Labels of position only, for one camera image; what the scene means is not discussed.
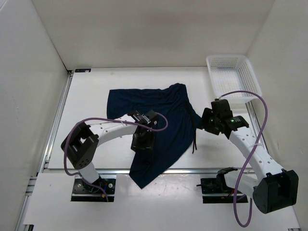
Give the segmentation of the navy blue shorts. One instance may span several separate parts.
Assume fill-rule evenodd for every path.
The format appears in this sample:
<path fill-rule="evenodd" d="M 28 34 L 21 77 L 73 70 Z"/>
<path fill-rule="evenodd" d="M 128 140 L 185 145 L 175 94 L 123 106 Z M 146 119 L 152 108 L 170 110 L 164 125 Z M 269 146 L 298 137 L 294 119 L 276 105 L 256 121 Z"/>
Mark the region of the navy blue shorts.
<path fill-rule="evenodd" d="M 159 113 L 151 151 L 138 150 L 130 167 L 130 177 L 143 189 L 156 177 L 171 167 L 191 146 L 195 151 L 196 130 L 201 128 L 201 117 L 189 102 L 184 84 L 176 83 L 167 89 L 117 89 L 110 90 L 107 101 L 108 119 L 138 111 Z"/>

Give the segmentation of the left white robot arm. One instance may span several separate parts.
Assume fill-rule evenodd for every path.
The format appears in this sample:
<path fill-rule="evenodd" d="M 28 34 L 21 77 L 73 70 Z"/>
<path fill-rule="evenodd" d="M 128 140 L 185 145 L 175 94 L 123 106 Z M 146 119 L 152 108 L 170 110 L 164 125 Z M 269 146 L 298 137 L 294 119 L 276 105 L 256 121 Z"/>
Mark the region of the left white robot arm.
<path fill-rule="evenodd" d="M 153 110 L 146 114 L 138 111 L 118 119 L 87 125 L 85 122 L 73 129 L 61 144 L 74 169 L 85 179 L 84 187 L 91 193 L 101 187 L 100 176 L 92 163 L 95 151 L 100 145 L 126 135 L 132 135 L 131 150 L 152 150 L 155 133 L 151 131 L 158 124 L 158 114 Z"/>

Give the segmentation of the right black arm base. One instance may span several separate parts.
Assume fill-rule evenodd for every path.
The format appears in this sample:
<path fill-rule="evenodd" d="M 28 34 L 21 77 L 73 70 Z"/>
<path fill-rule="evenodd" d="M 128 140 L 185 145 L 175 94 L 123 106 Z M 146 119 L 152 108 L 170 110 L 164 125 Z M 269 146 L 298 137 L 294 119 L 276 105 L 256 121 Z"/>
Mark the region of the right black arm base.
<path fill-rule="evenodd" d="M 234 189 L 222 190 L 215 178 L 201 178 L 196 187 L 201 188 L 203 204 L 232 204 Z"/>

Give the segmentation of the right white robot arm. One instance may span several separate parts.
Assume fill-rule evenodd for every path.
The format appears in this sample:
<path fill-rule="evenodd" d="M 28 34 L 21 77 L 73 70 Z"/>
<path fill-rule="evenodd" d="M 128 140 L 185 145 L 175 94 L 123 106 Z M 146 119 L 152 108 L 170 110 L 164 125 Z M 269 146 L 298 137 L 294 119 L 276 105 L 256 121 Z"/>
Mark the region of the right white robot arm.
<path fill-rule="evenodd" d="M 285 170 L 256 141 L 242 116 L 234 116 L 227 100 L 211 102 L 202 115 L 202 128 L 209 133 L 224 134 L 248 160 L 256 178 L 240 176 L 235 167 L 218 171 L 216 187 L 221 192 L 237 188 L 251 197 L 260 212 L 267 214 L 293 206 L 297 201 L 298 175 Z"/>

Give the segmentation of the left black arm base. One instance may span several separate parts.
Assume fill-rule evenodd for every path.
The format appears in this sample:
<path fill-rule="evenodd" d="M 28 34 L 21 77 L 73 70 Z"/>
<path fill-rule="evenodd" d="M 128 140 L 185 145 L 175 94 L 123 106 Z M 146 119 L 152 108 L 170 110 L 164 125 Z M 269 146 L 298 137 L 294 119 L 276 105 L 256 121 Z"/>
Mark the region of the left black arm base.
<path fill-rule="evenodd" d="M 75 178 L 72 187 L 72 202 L 102 202 L 112 203 L 115 199 L 116 178 L 102 177 L 93 187 L 84 182 L 82 178 Z"/>

